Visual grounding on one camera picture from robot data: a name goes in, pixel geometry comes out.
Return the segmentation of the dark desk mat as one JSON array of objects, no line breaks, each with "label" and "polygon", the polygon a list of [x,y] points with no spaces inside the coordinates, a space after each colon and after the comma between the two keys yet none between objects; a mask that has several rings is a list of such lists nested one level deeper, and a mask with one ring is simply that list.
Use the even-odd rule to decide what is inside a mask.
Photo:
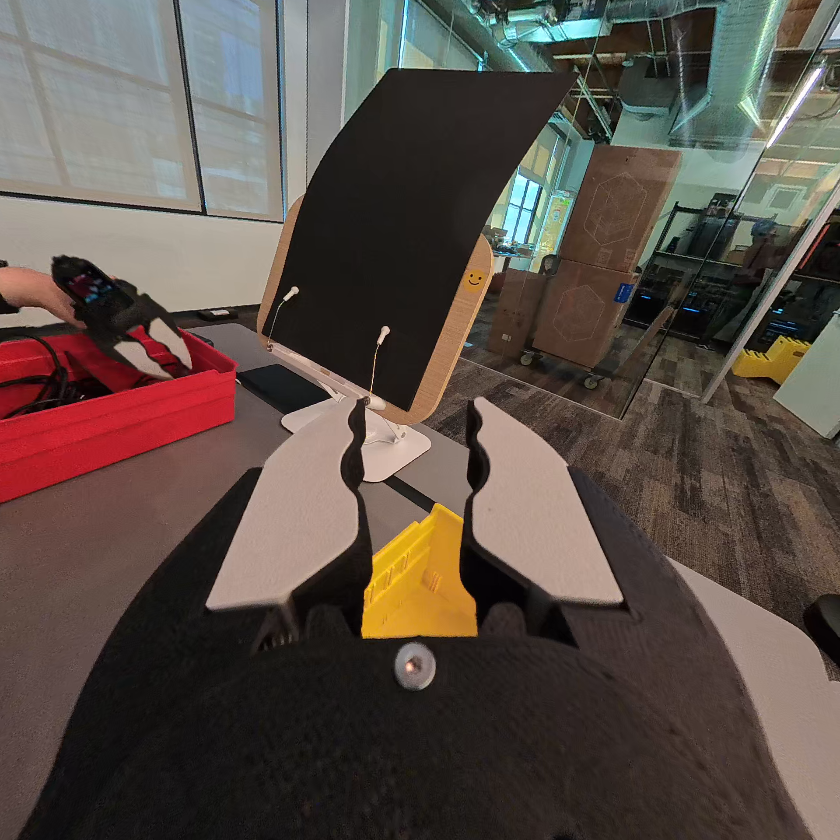
[{"label": "dark desk mat", "polygon": [[286,415],[330,399],[327,392],[282,364],[237,371],[237,381],[263,402]]}]

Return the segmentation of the large gridded window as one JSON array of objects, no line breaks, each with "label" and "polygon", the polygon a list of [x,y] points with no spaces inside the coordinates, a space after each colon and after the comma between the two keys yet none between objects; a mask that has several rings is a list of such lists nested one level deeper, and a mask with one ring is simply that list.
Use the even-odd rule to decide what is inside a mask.
[{"label": "large gridded window", "polygon": [[1,189],[280,222],[280,5],[2,1]]}]

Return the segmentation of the yellow plastic bin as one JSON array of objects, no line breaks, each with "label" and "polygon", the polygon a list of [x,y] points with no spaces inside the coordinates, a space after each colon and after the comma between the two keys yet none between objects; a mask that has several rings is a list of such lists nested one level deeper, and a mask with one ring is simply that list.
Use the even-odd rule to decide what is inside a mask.
[{"label": "yellow plastic bin", "polygon": [[460,580],[464,521],[436,503],[377,551],[364,591],[364,639],[476,637],[476,603]]}]

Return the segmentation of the person's left hand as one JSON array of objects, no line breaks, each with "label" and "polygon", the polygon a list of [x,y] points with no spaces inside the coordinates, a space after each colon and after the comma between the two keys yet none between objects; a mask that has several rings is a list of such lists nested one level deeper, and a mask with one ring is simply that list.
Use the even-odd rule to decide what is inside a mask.
[{"label": "person's left hand", "polygon": [[76,319],[73,301],[52,280],[50,275],[34,269],[1,266],[2,314],[21,308],[40,308],[79,330],[85,325]]}]

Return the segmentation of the large cardboard box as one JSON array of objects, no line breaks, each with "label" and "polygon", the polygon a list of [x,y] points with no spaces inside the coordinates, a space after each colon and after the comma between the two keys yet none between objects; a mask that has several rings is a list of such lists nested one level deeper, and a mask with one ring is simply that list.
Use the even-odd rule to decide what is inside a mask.
[{"label": "large cardboard box", "polygon": [[678,150],[597,145],[566,225],[562,260],[631,273],[681,166]]},{"label": "large cardboard box", "polygon": [[621,326],[639,275],[562,259],[543,294],[531,346],[593,370]]}]

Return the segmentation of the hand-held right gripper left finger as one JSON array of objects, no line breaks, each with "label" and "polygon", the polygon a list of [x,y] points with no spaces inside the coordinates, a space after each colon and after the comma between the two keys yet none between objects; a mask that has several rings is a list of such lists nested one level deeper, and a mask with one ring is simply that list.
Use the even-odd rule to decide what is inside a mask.
[{"label": "hand-held right gripper left finger", "polygon": [[277,607],[295,629],[311,609],[341,610],[361,632],[372,576],[360,486],[364,400],[334,403],[268,457],[205,606]]}]

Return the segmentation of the black storage rack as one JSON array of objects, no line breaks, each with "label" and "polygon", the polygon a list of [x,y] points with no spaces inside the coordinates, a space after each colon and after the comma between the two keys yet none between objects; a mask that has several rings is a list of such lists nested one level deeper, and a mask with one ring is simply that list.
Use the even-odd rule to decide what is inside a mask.
[{"label": "black storage rack", "polygon": [[742,217],[736,194],[716,192],[702,207],[675,202],[655,242],[626,321],[647,328],[667,308],[667,330],[699,341],[727,297],[738,271],[727,261]]}]

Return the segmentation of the white door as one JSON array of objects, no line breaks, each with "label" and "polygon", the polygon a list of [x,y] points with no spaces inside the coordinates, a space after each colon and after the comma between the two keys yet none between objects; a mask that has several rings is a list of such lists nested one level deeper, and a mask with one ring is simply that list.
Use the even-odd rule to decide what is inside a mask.
[{"label": "white door", "polygon": [[839,311],[773,397],[821,437],[839,433]]}]

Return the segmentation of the red plastic bin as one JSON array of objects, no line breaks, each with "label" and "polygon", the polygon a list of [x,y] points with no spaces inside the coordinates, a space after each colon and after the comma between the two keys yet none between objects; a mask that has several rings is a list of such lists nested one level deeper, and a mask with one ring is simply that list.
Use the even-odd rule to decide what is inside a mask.
[{"label": "red plastic bin", "polygon": [[192,369],[168,381],[144,379],[111,360],[84,333],[48,337],[69,384],[100,384],[104,395],[63,406],[35,403],[56,369],[35,339],[2,343],[1,501],[11,501],[150,452],[235,418],[237,363],[183,332]]}]

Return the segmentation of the black cover sheet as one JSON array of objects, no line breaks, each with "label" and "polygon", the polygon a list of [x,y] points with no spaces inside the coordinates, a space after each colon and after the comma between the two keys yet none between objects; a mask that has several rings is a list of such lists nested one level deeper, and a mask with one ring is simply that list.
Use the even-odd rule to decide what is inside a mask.
[{"label": "black cover sheet", "polygon": [[574,82],[389,69],[311,176],[269,336],[409,409],[478,236]]}]

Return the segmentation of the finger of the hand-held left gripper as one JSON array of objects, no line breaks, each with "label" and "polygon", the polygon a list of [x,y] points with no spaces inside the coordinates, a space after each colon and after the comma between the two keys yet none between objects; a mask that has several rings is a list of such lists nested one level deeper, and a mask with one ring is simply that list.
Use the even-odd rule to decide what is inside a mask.
[{"label": "finger of the hand-held left gripper", "polygon": [[114,358],[151,379],[170,381],[173,378],[172,373],[149,356],[141,341],[131,337],[125,337],[114,344]]},{"label": "finger of the hand-held left gripper", "polygon": [[148,325],[148,336],[152,341],[164,347],[187,371],[193,368],[192,356],[184,342],[182,333],[171,319],[153,318]]}]

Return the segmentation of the yellow step stool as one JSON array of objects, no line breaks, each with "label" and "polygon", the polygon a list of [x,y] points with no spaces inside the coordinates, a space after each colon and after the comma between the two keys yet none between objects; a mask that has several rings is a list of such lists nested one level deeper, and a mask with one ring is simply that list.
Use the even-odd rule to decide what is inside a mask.
[{"label": "yellow step stool", "polygon": [[745,379],[766,379],[782,385],[811,347],[808,342],[781,335],[764,352],[742,350],[731,367],[731,373]]}]

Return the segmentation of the wheeled dolly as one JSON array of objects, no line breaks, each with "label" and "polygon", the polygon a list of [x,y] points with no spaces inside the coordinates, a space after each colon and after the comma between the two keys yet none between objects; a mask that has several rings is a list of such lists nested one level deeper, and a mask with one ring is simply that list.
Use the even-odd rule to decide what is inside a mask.
[{"label": "wheeled dolly", "polygon": [[599,368],[580,365],[537,350],[522,351],[518,362],[523,368],[529,368],[531,371],[540,372],[554,379],[578,382],[588,391],[597,389],[602,382],[610,378],[609,374],[604,374]]}]

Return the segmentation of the silver ceiling duct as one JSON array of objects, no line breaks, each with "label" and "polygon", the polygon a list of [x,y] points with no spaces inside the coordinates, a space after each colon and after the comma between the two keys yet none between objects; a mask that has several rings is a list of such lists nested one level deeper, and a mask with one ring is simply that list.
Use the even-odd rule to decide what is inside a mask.
[{"label": "silver ceiling duct", "polygon": [[760,107],[785,1],[688,2],[715,10],[704,92],[686,94],[668,132],[680,148],[738,151],[760,128]]}]

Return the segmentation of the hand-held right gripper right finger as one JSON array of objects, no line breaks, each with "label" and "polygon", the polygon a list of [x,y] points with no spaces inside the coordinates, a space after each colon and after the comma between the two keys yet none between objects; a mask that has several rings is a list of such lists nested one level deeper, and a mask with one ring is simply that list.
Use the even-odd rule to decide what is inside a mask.
[{"label": "hand-held right gripper right finger", "polygon": [[566,606],[624,595],[564,458],[484,397],[470,402],[463,585],[483,624],[516,606],[531,634],[556,634]]}]

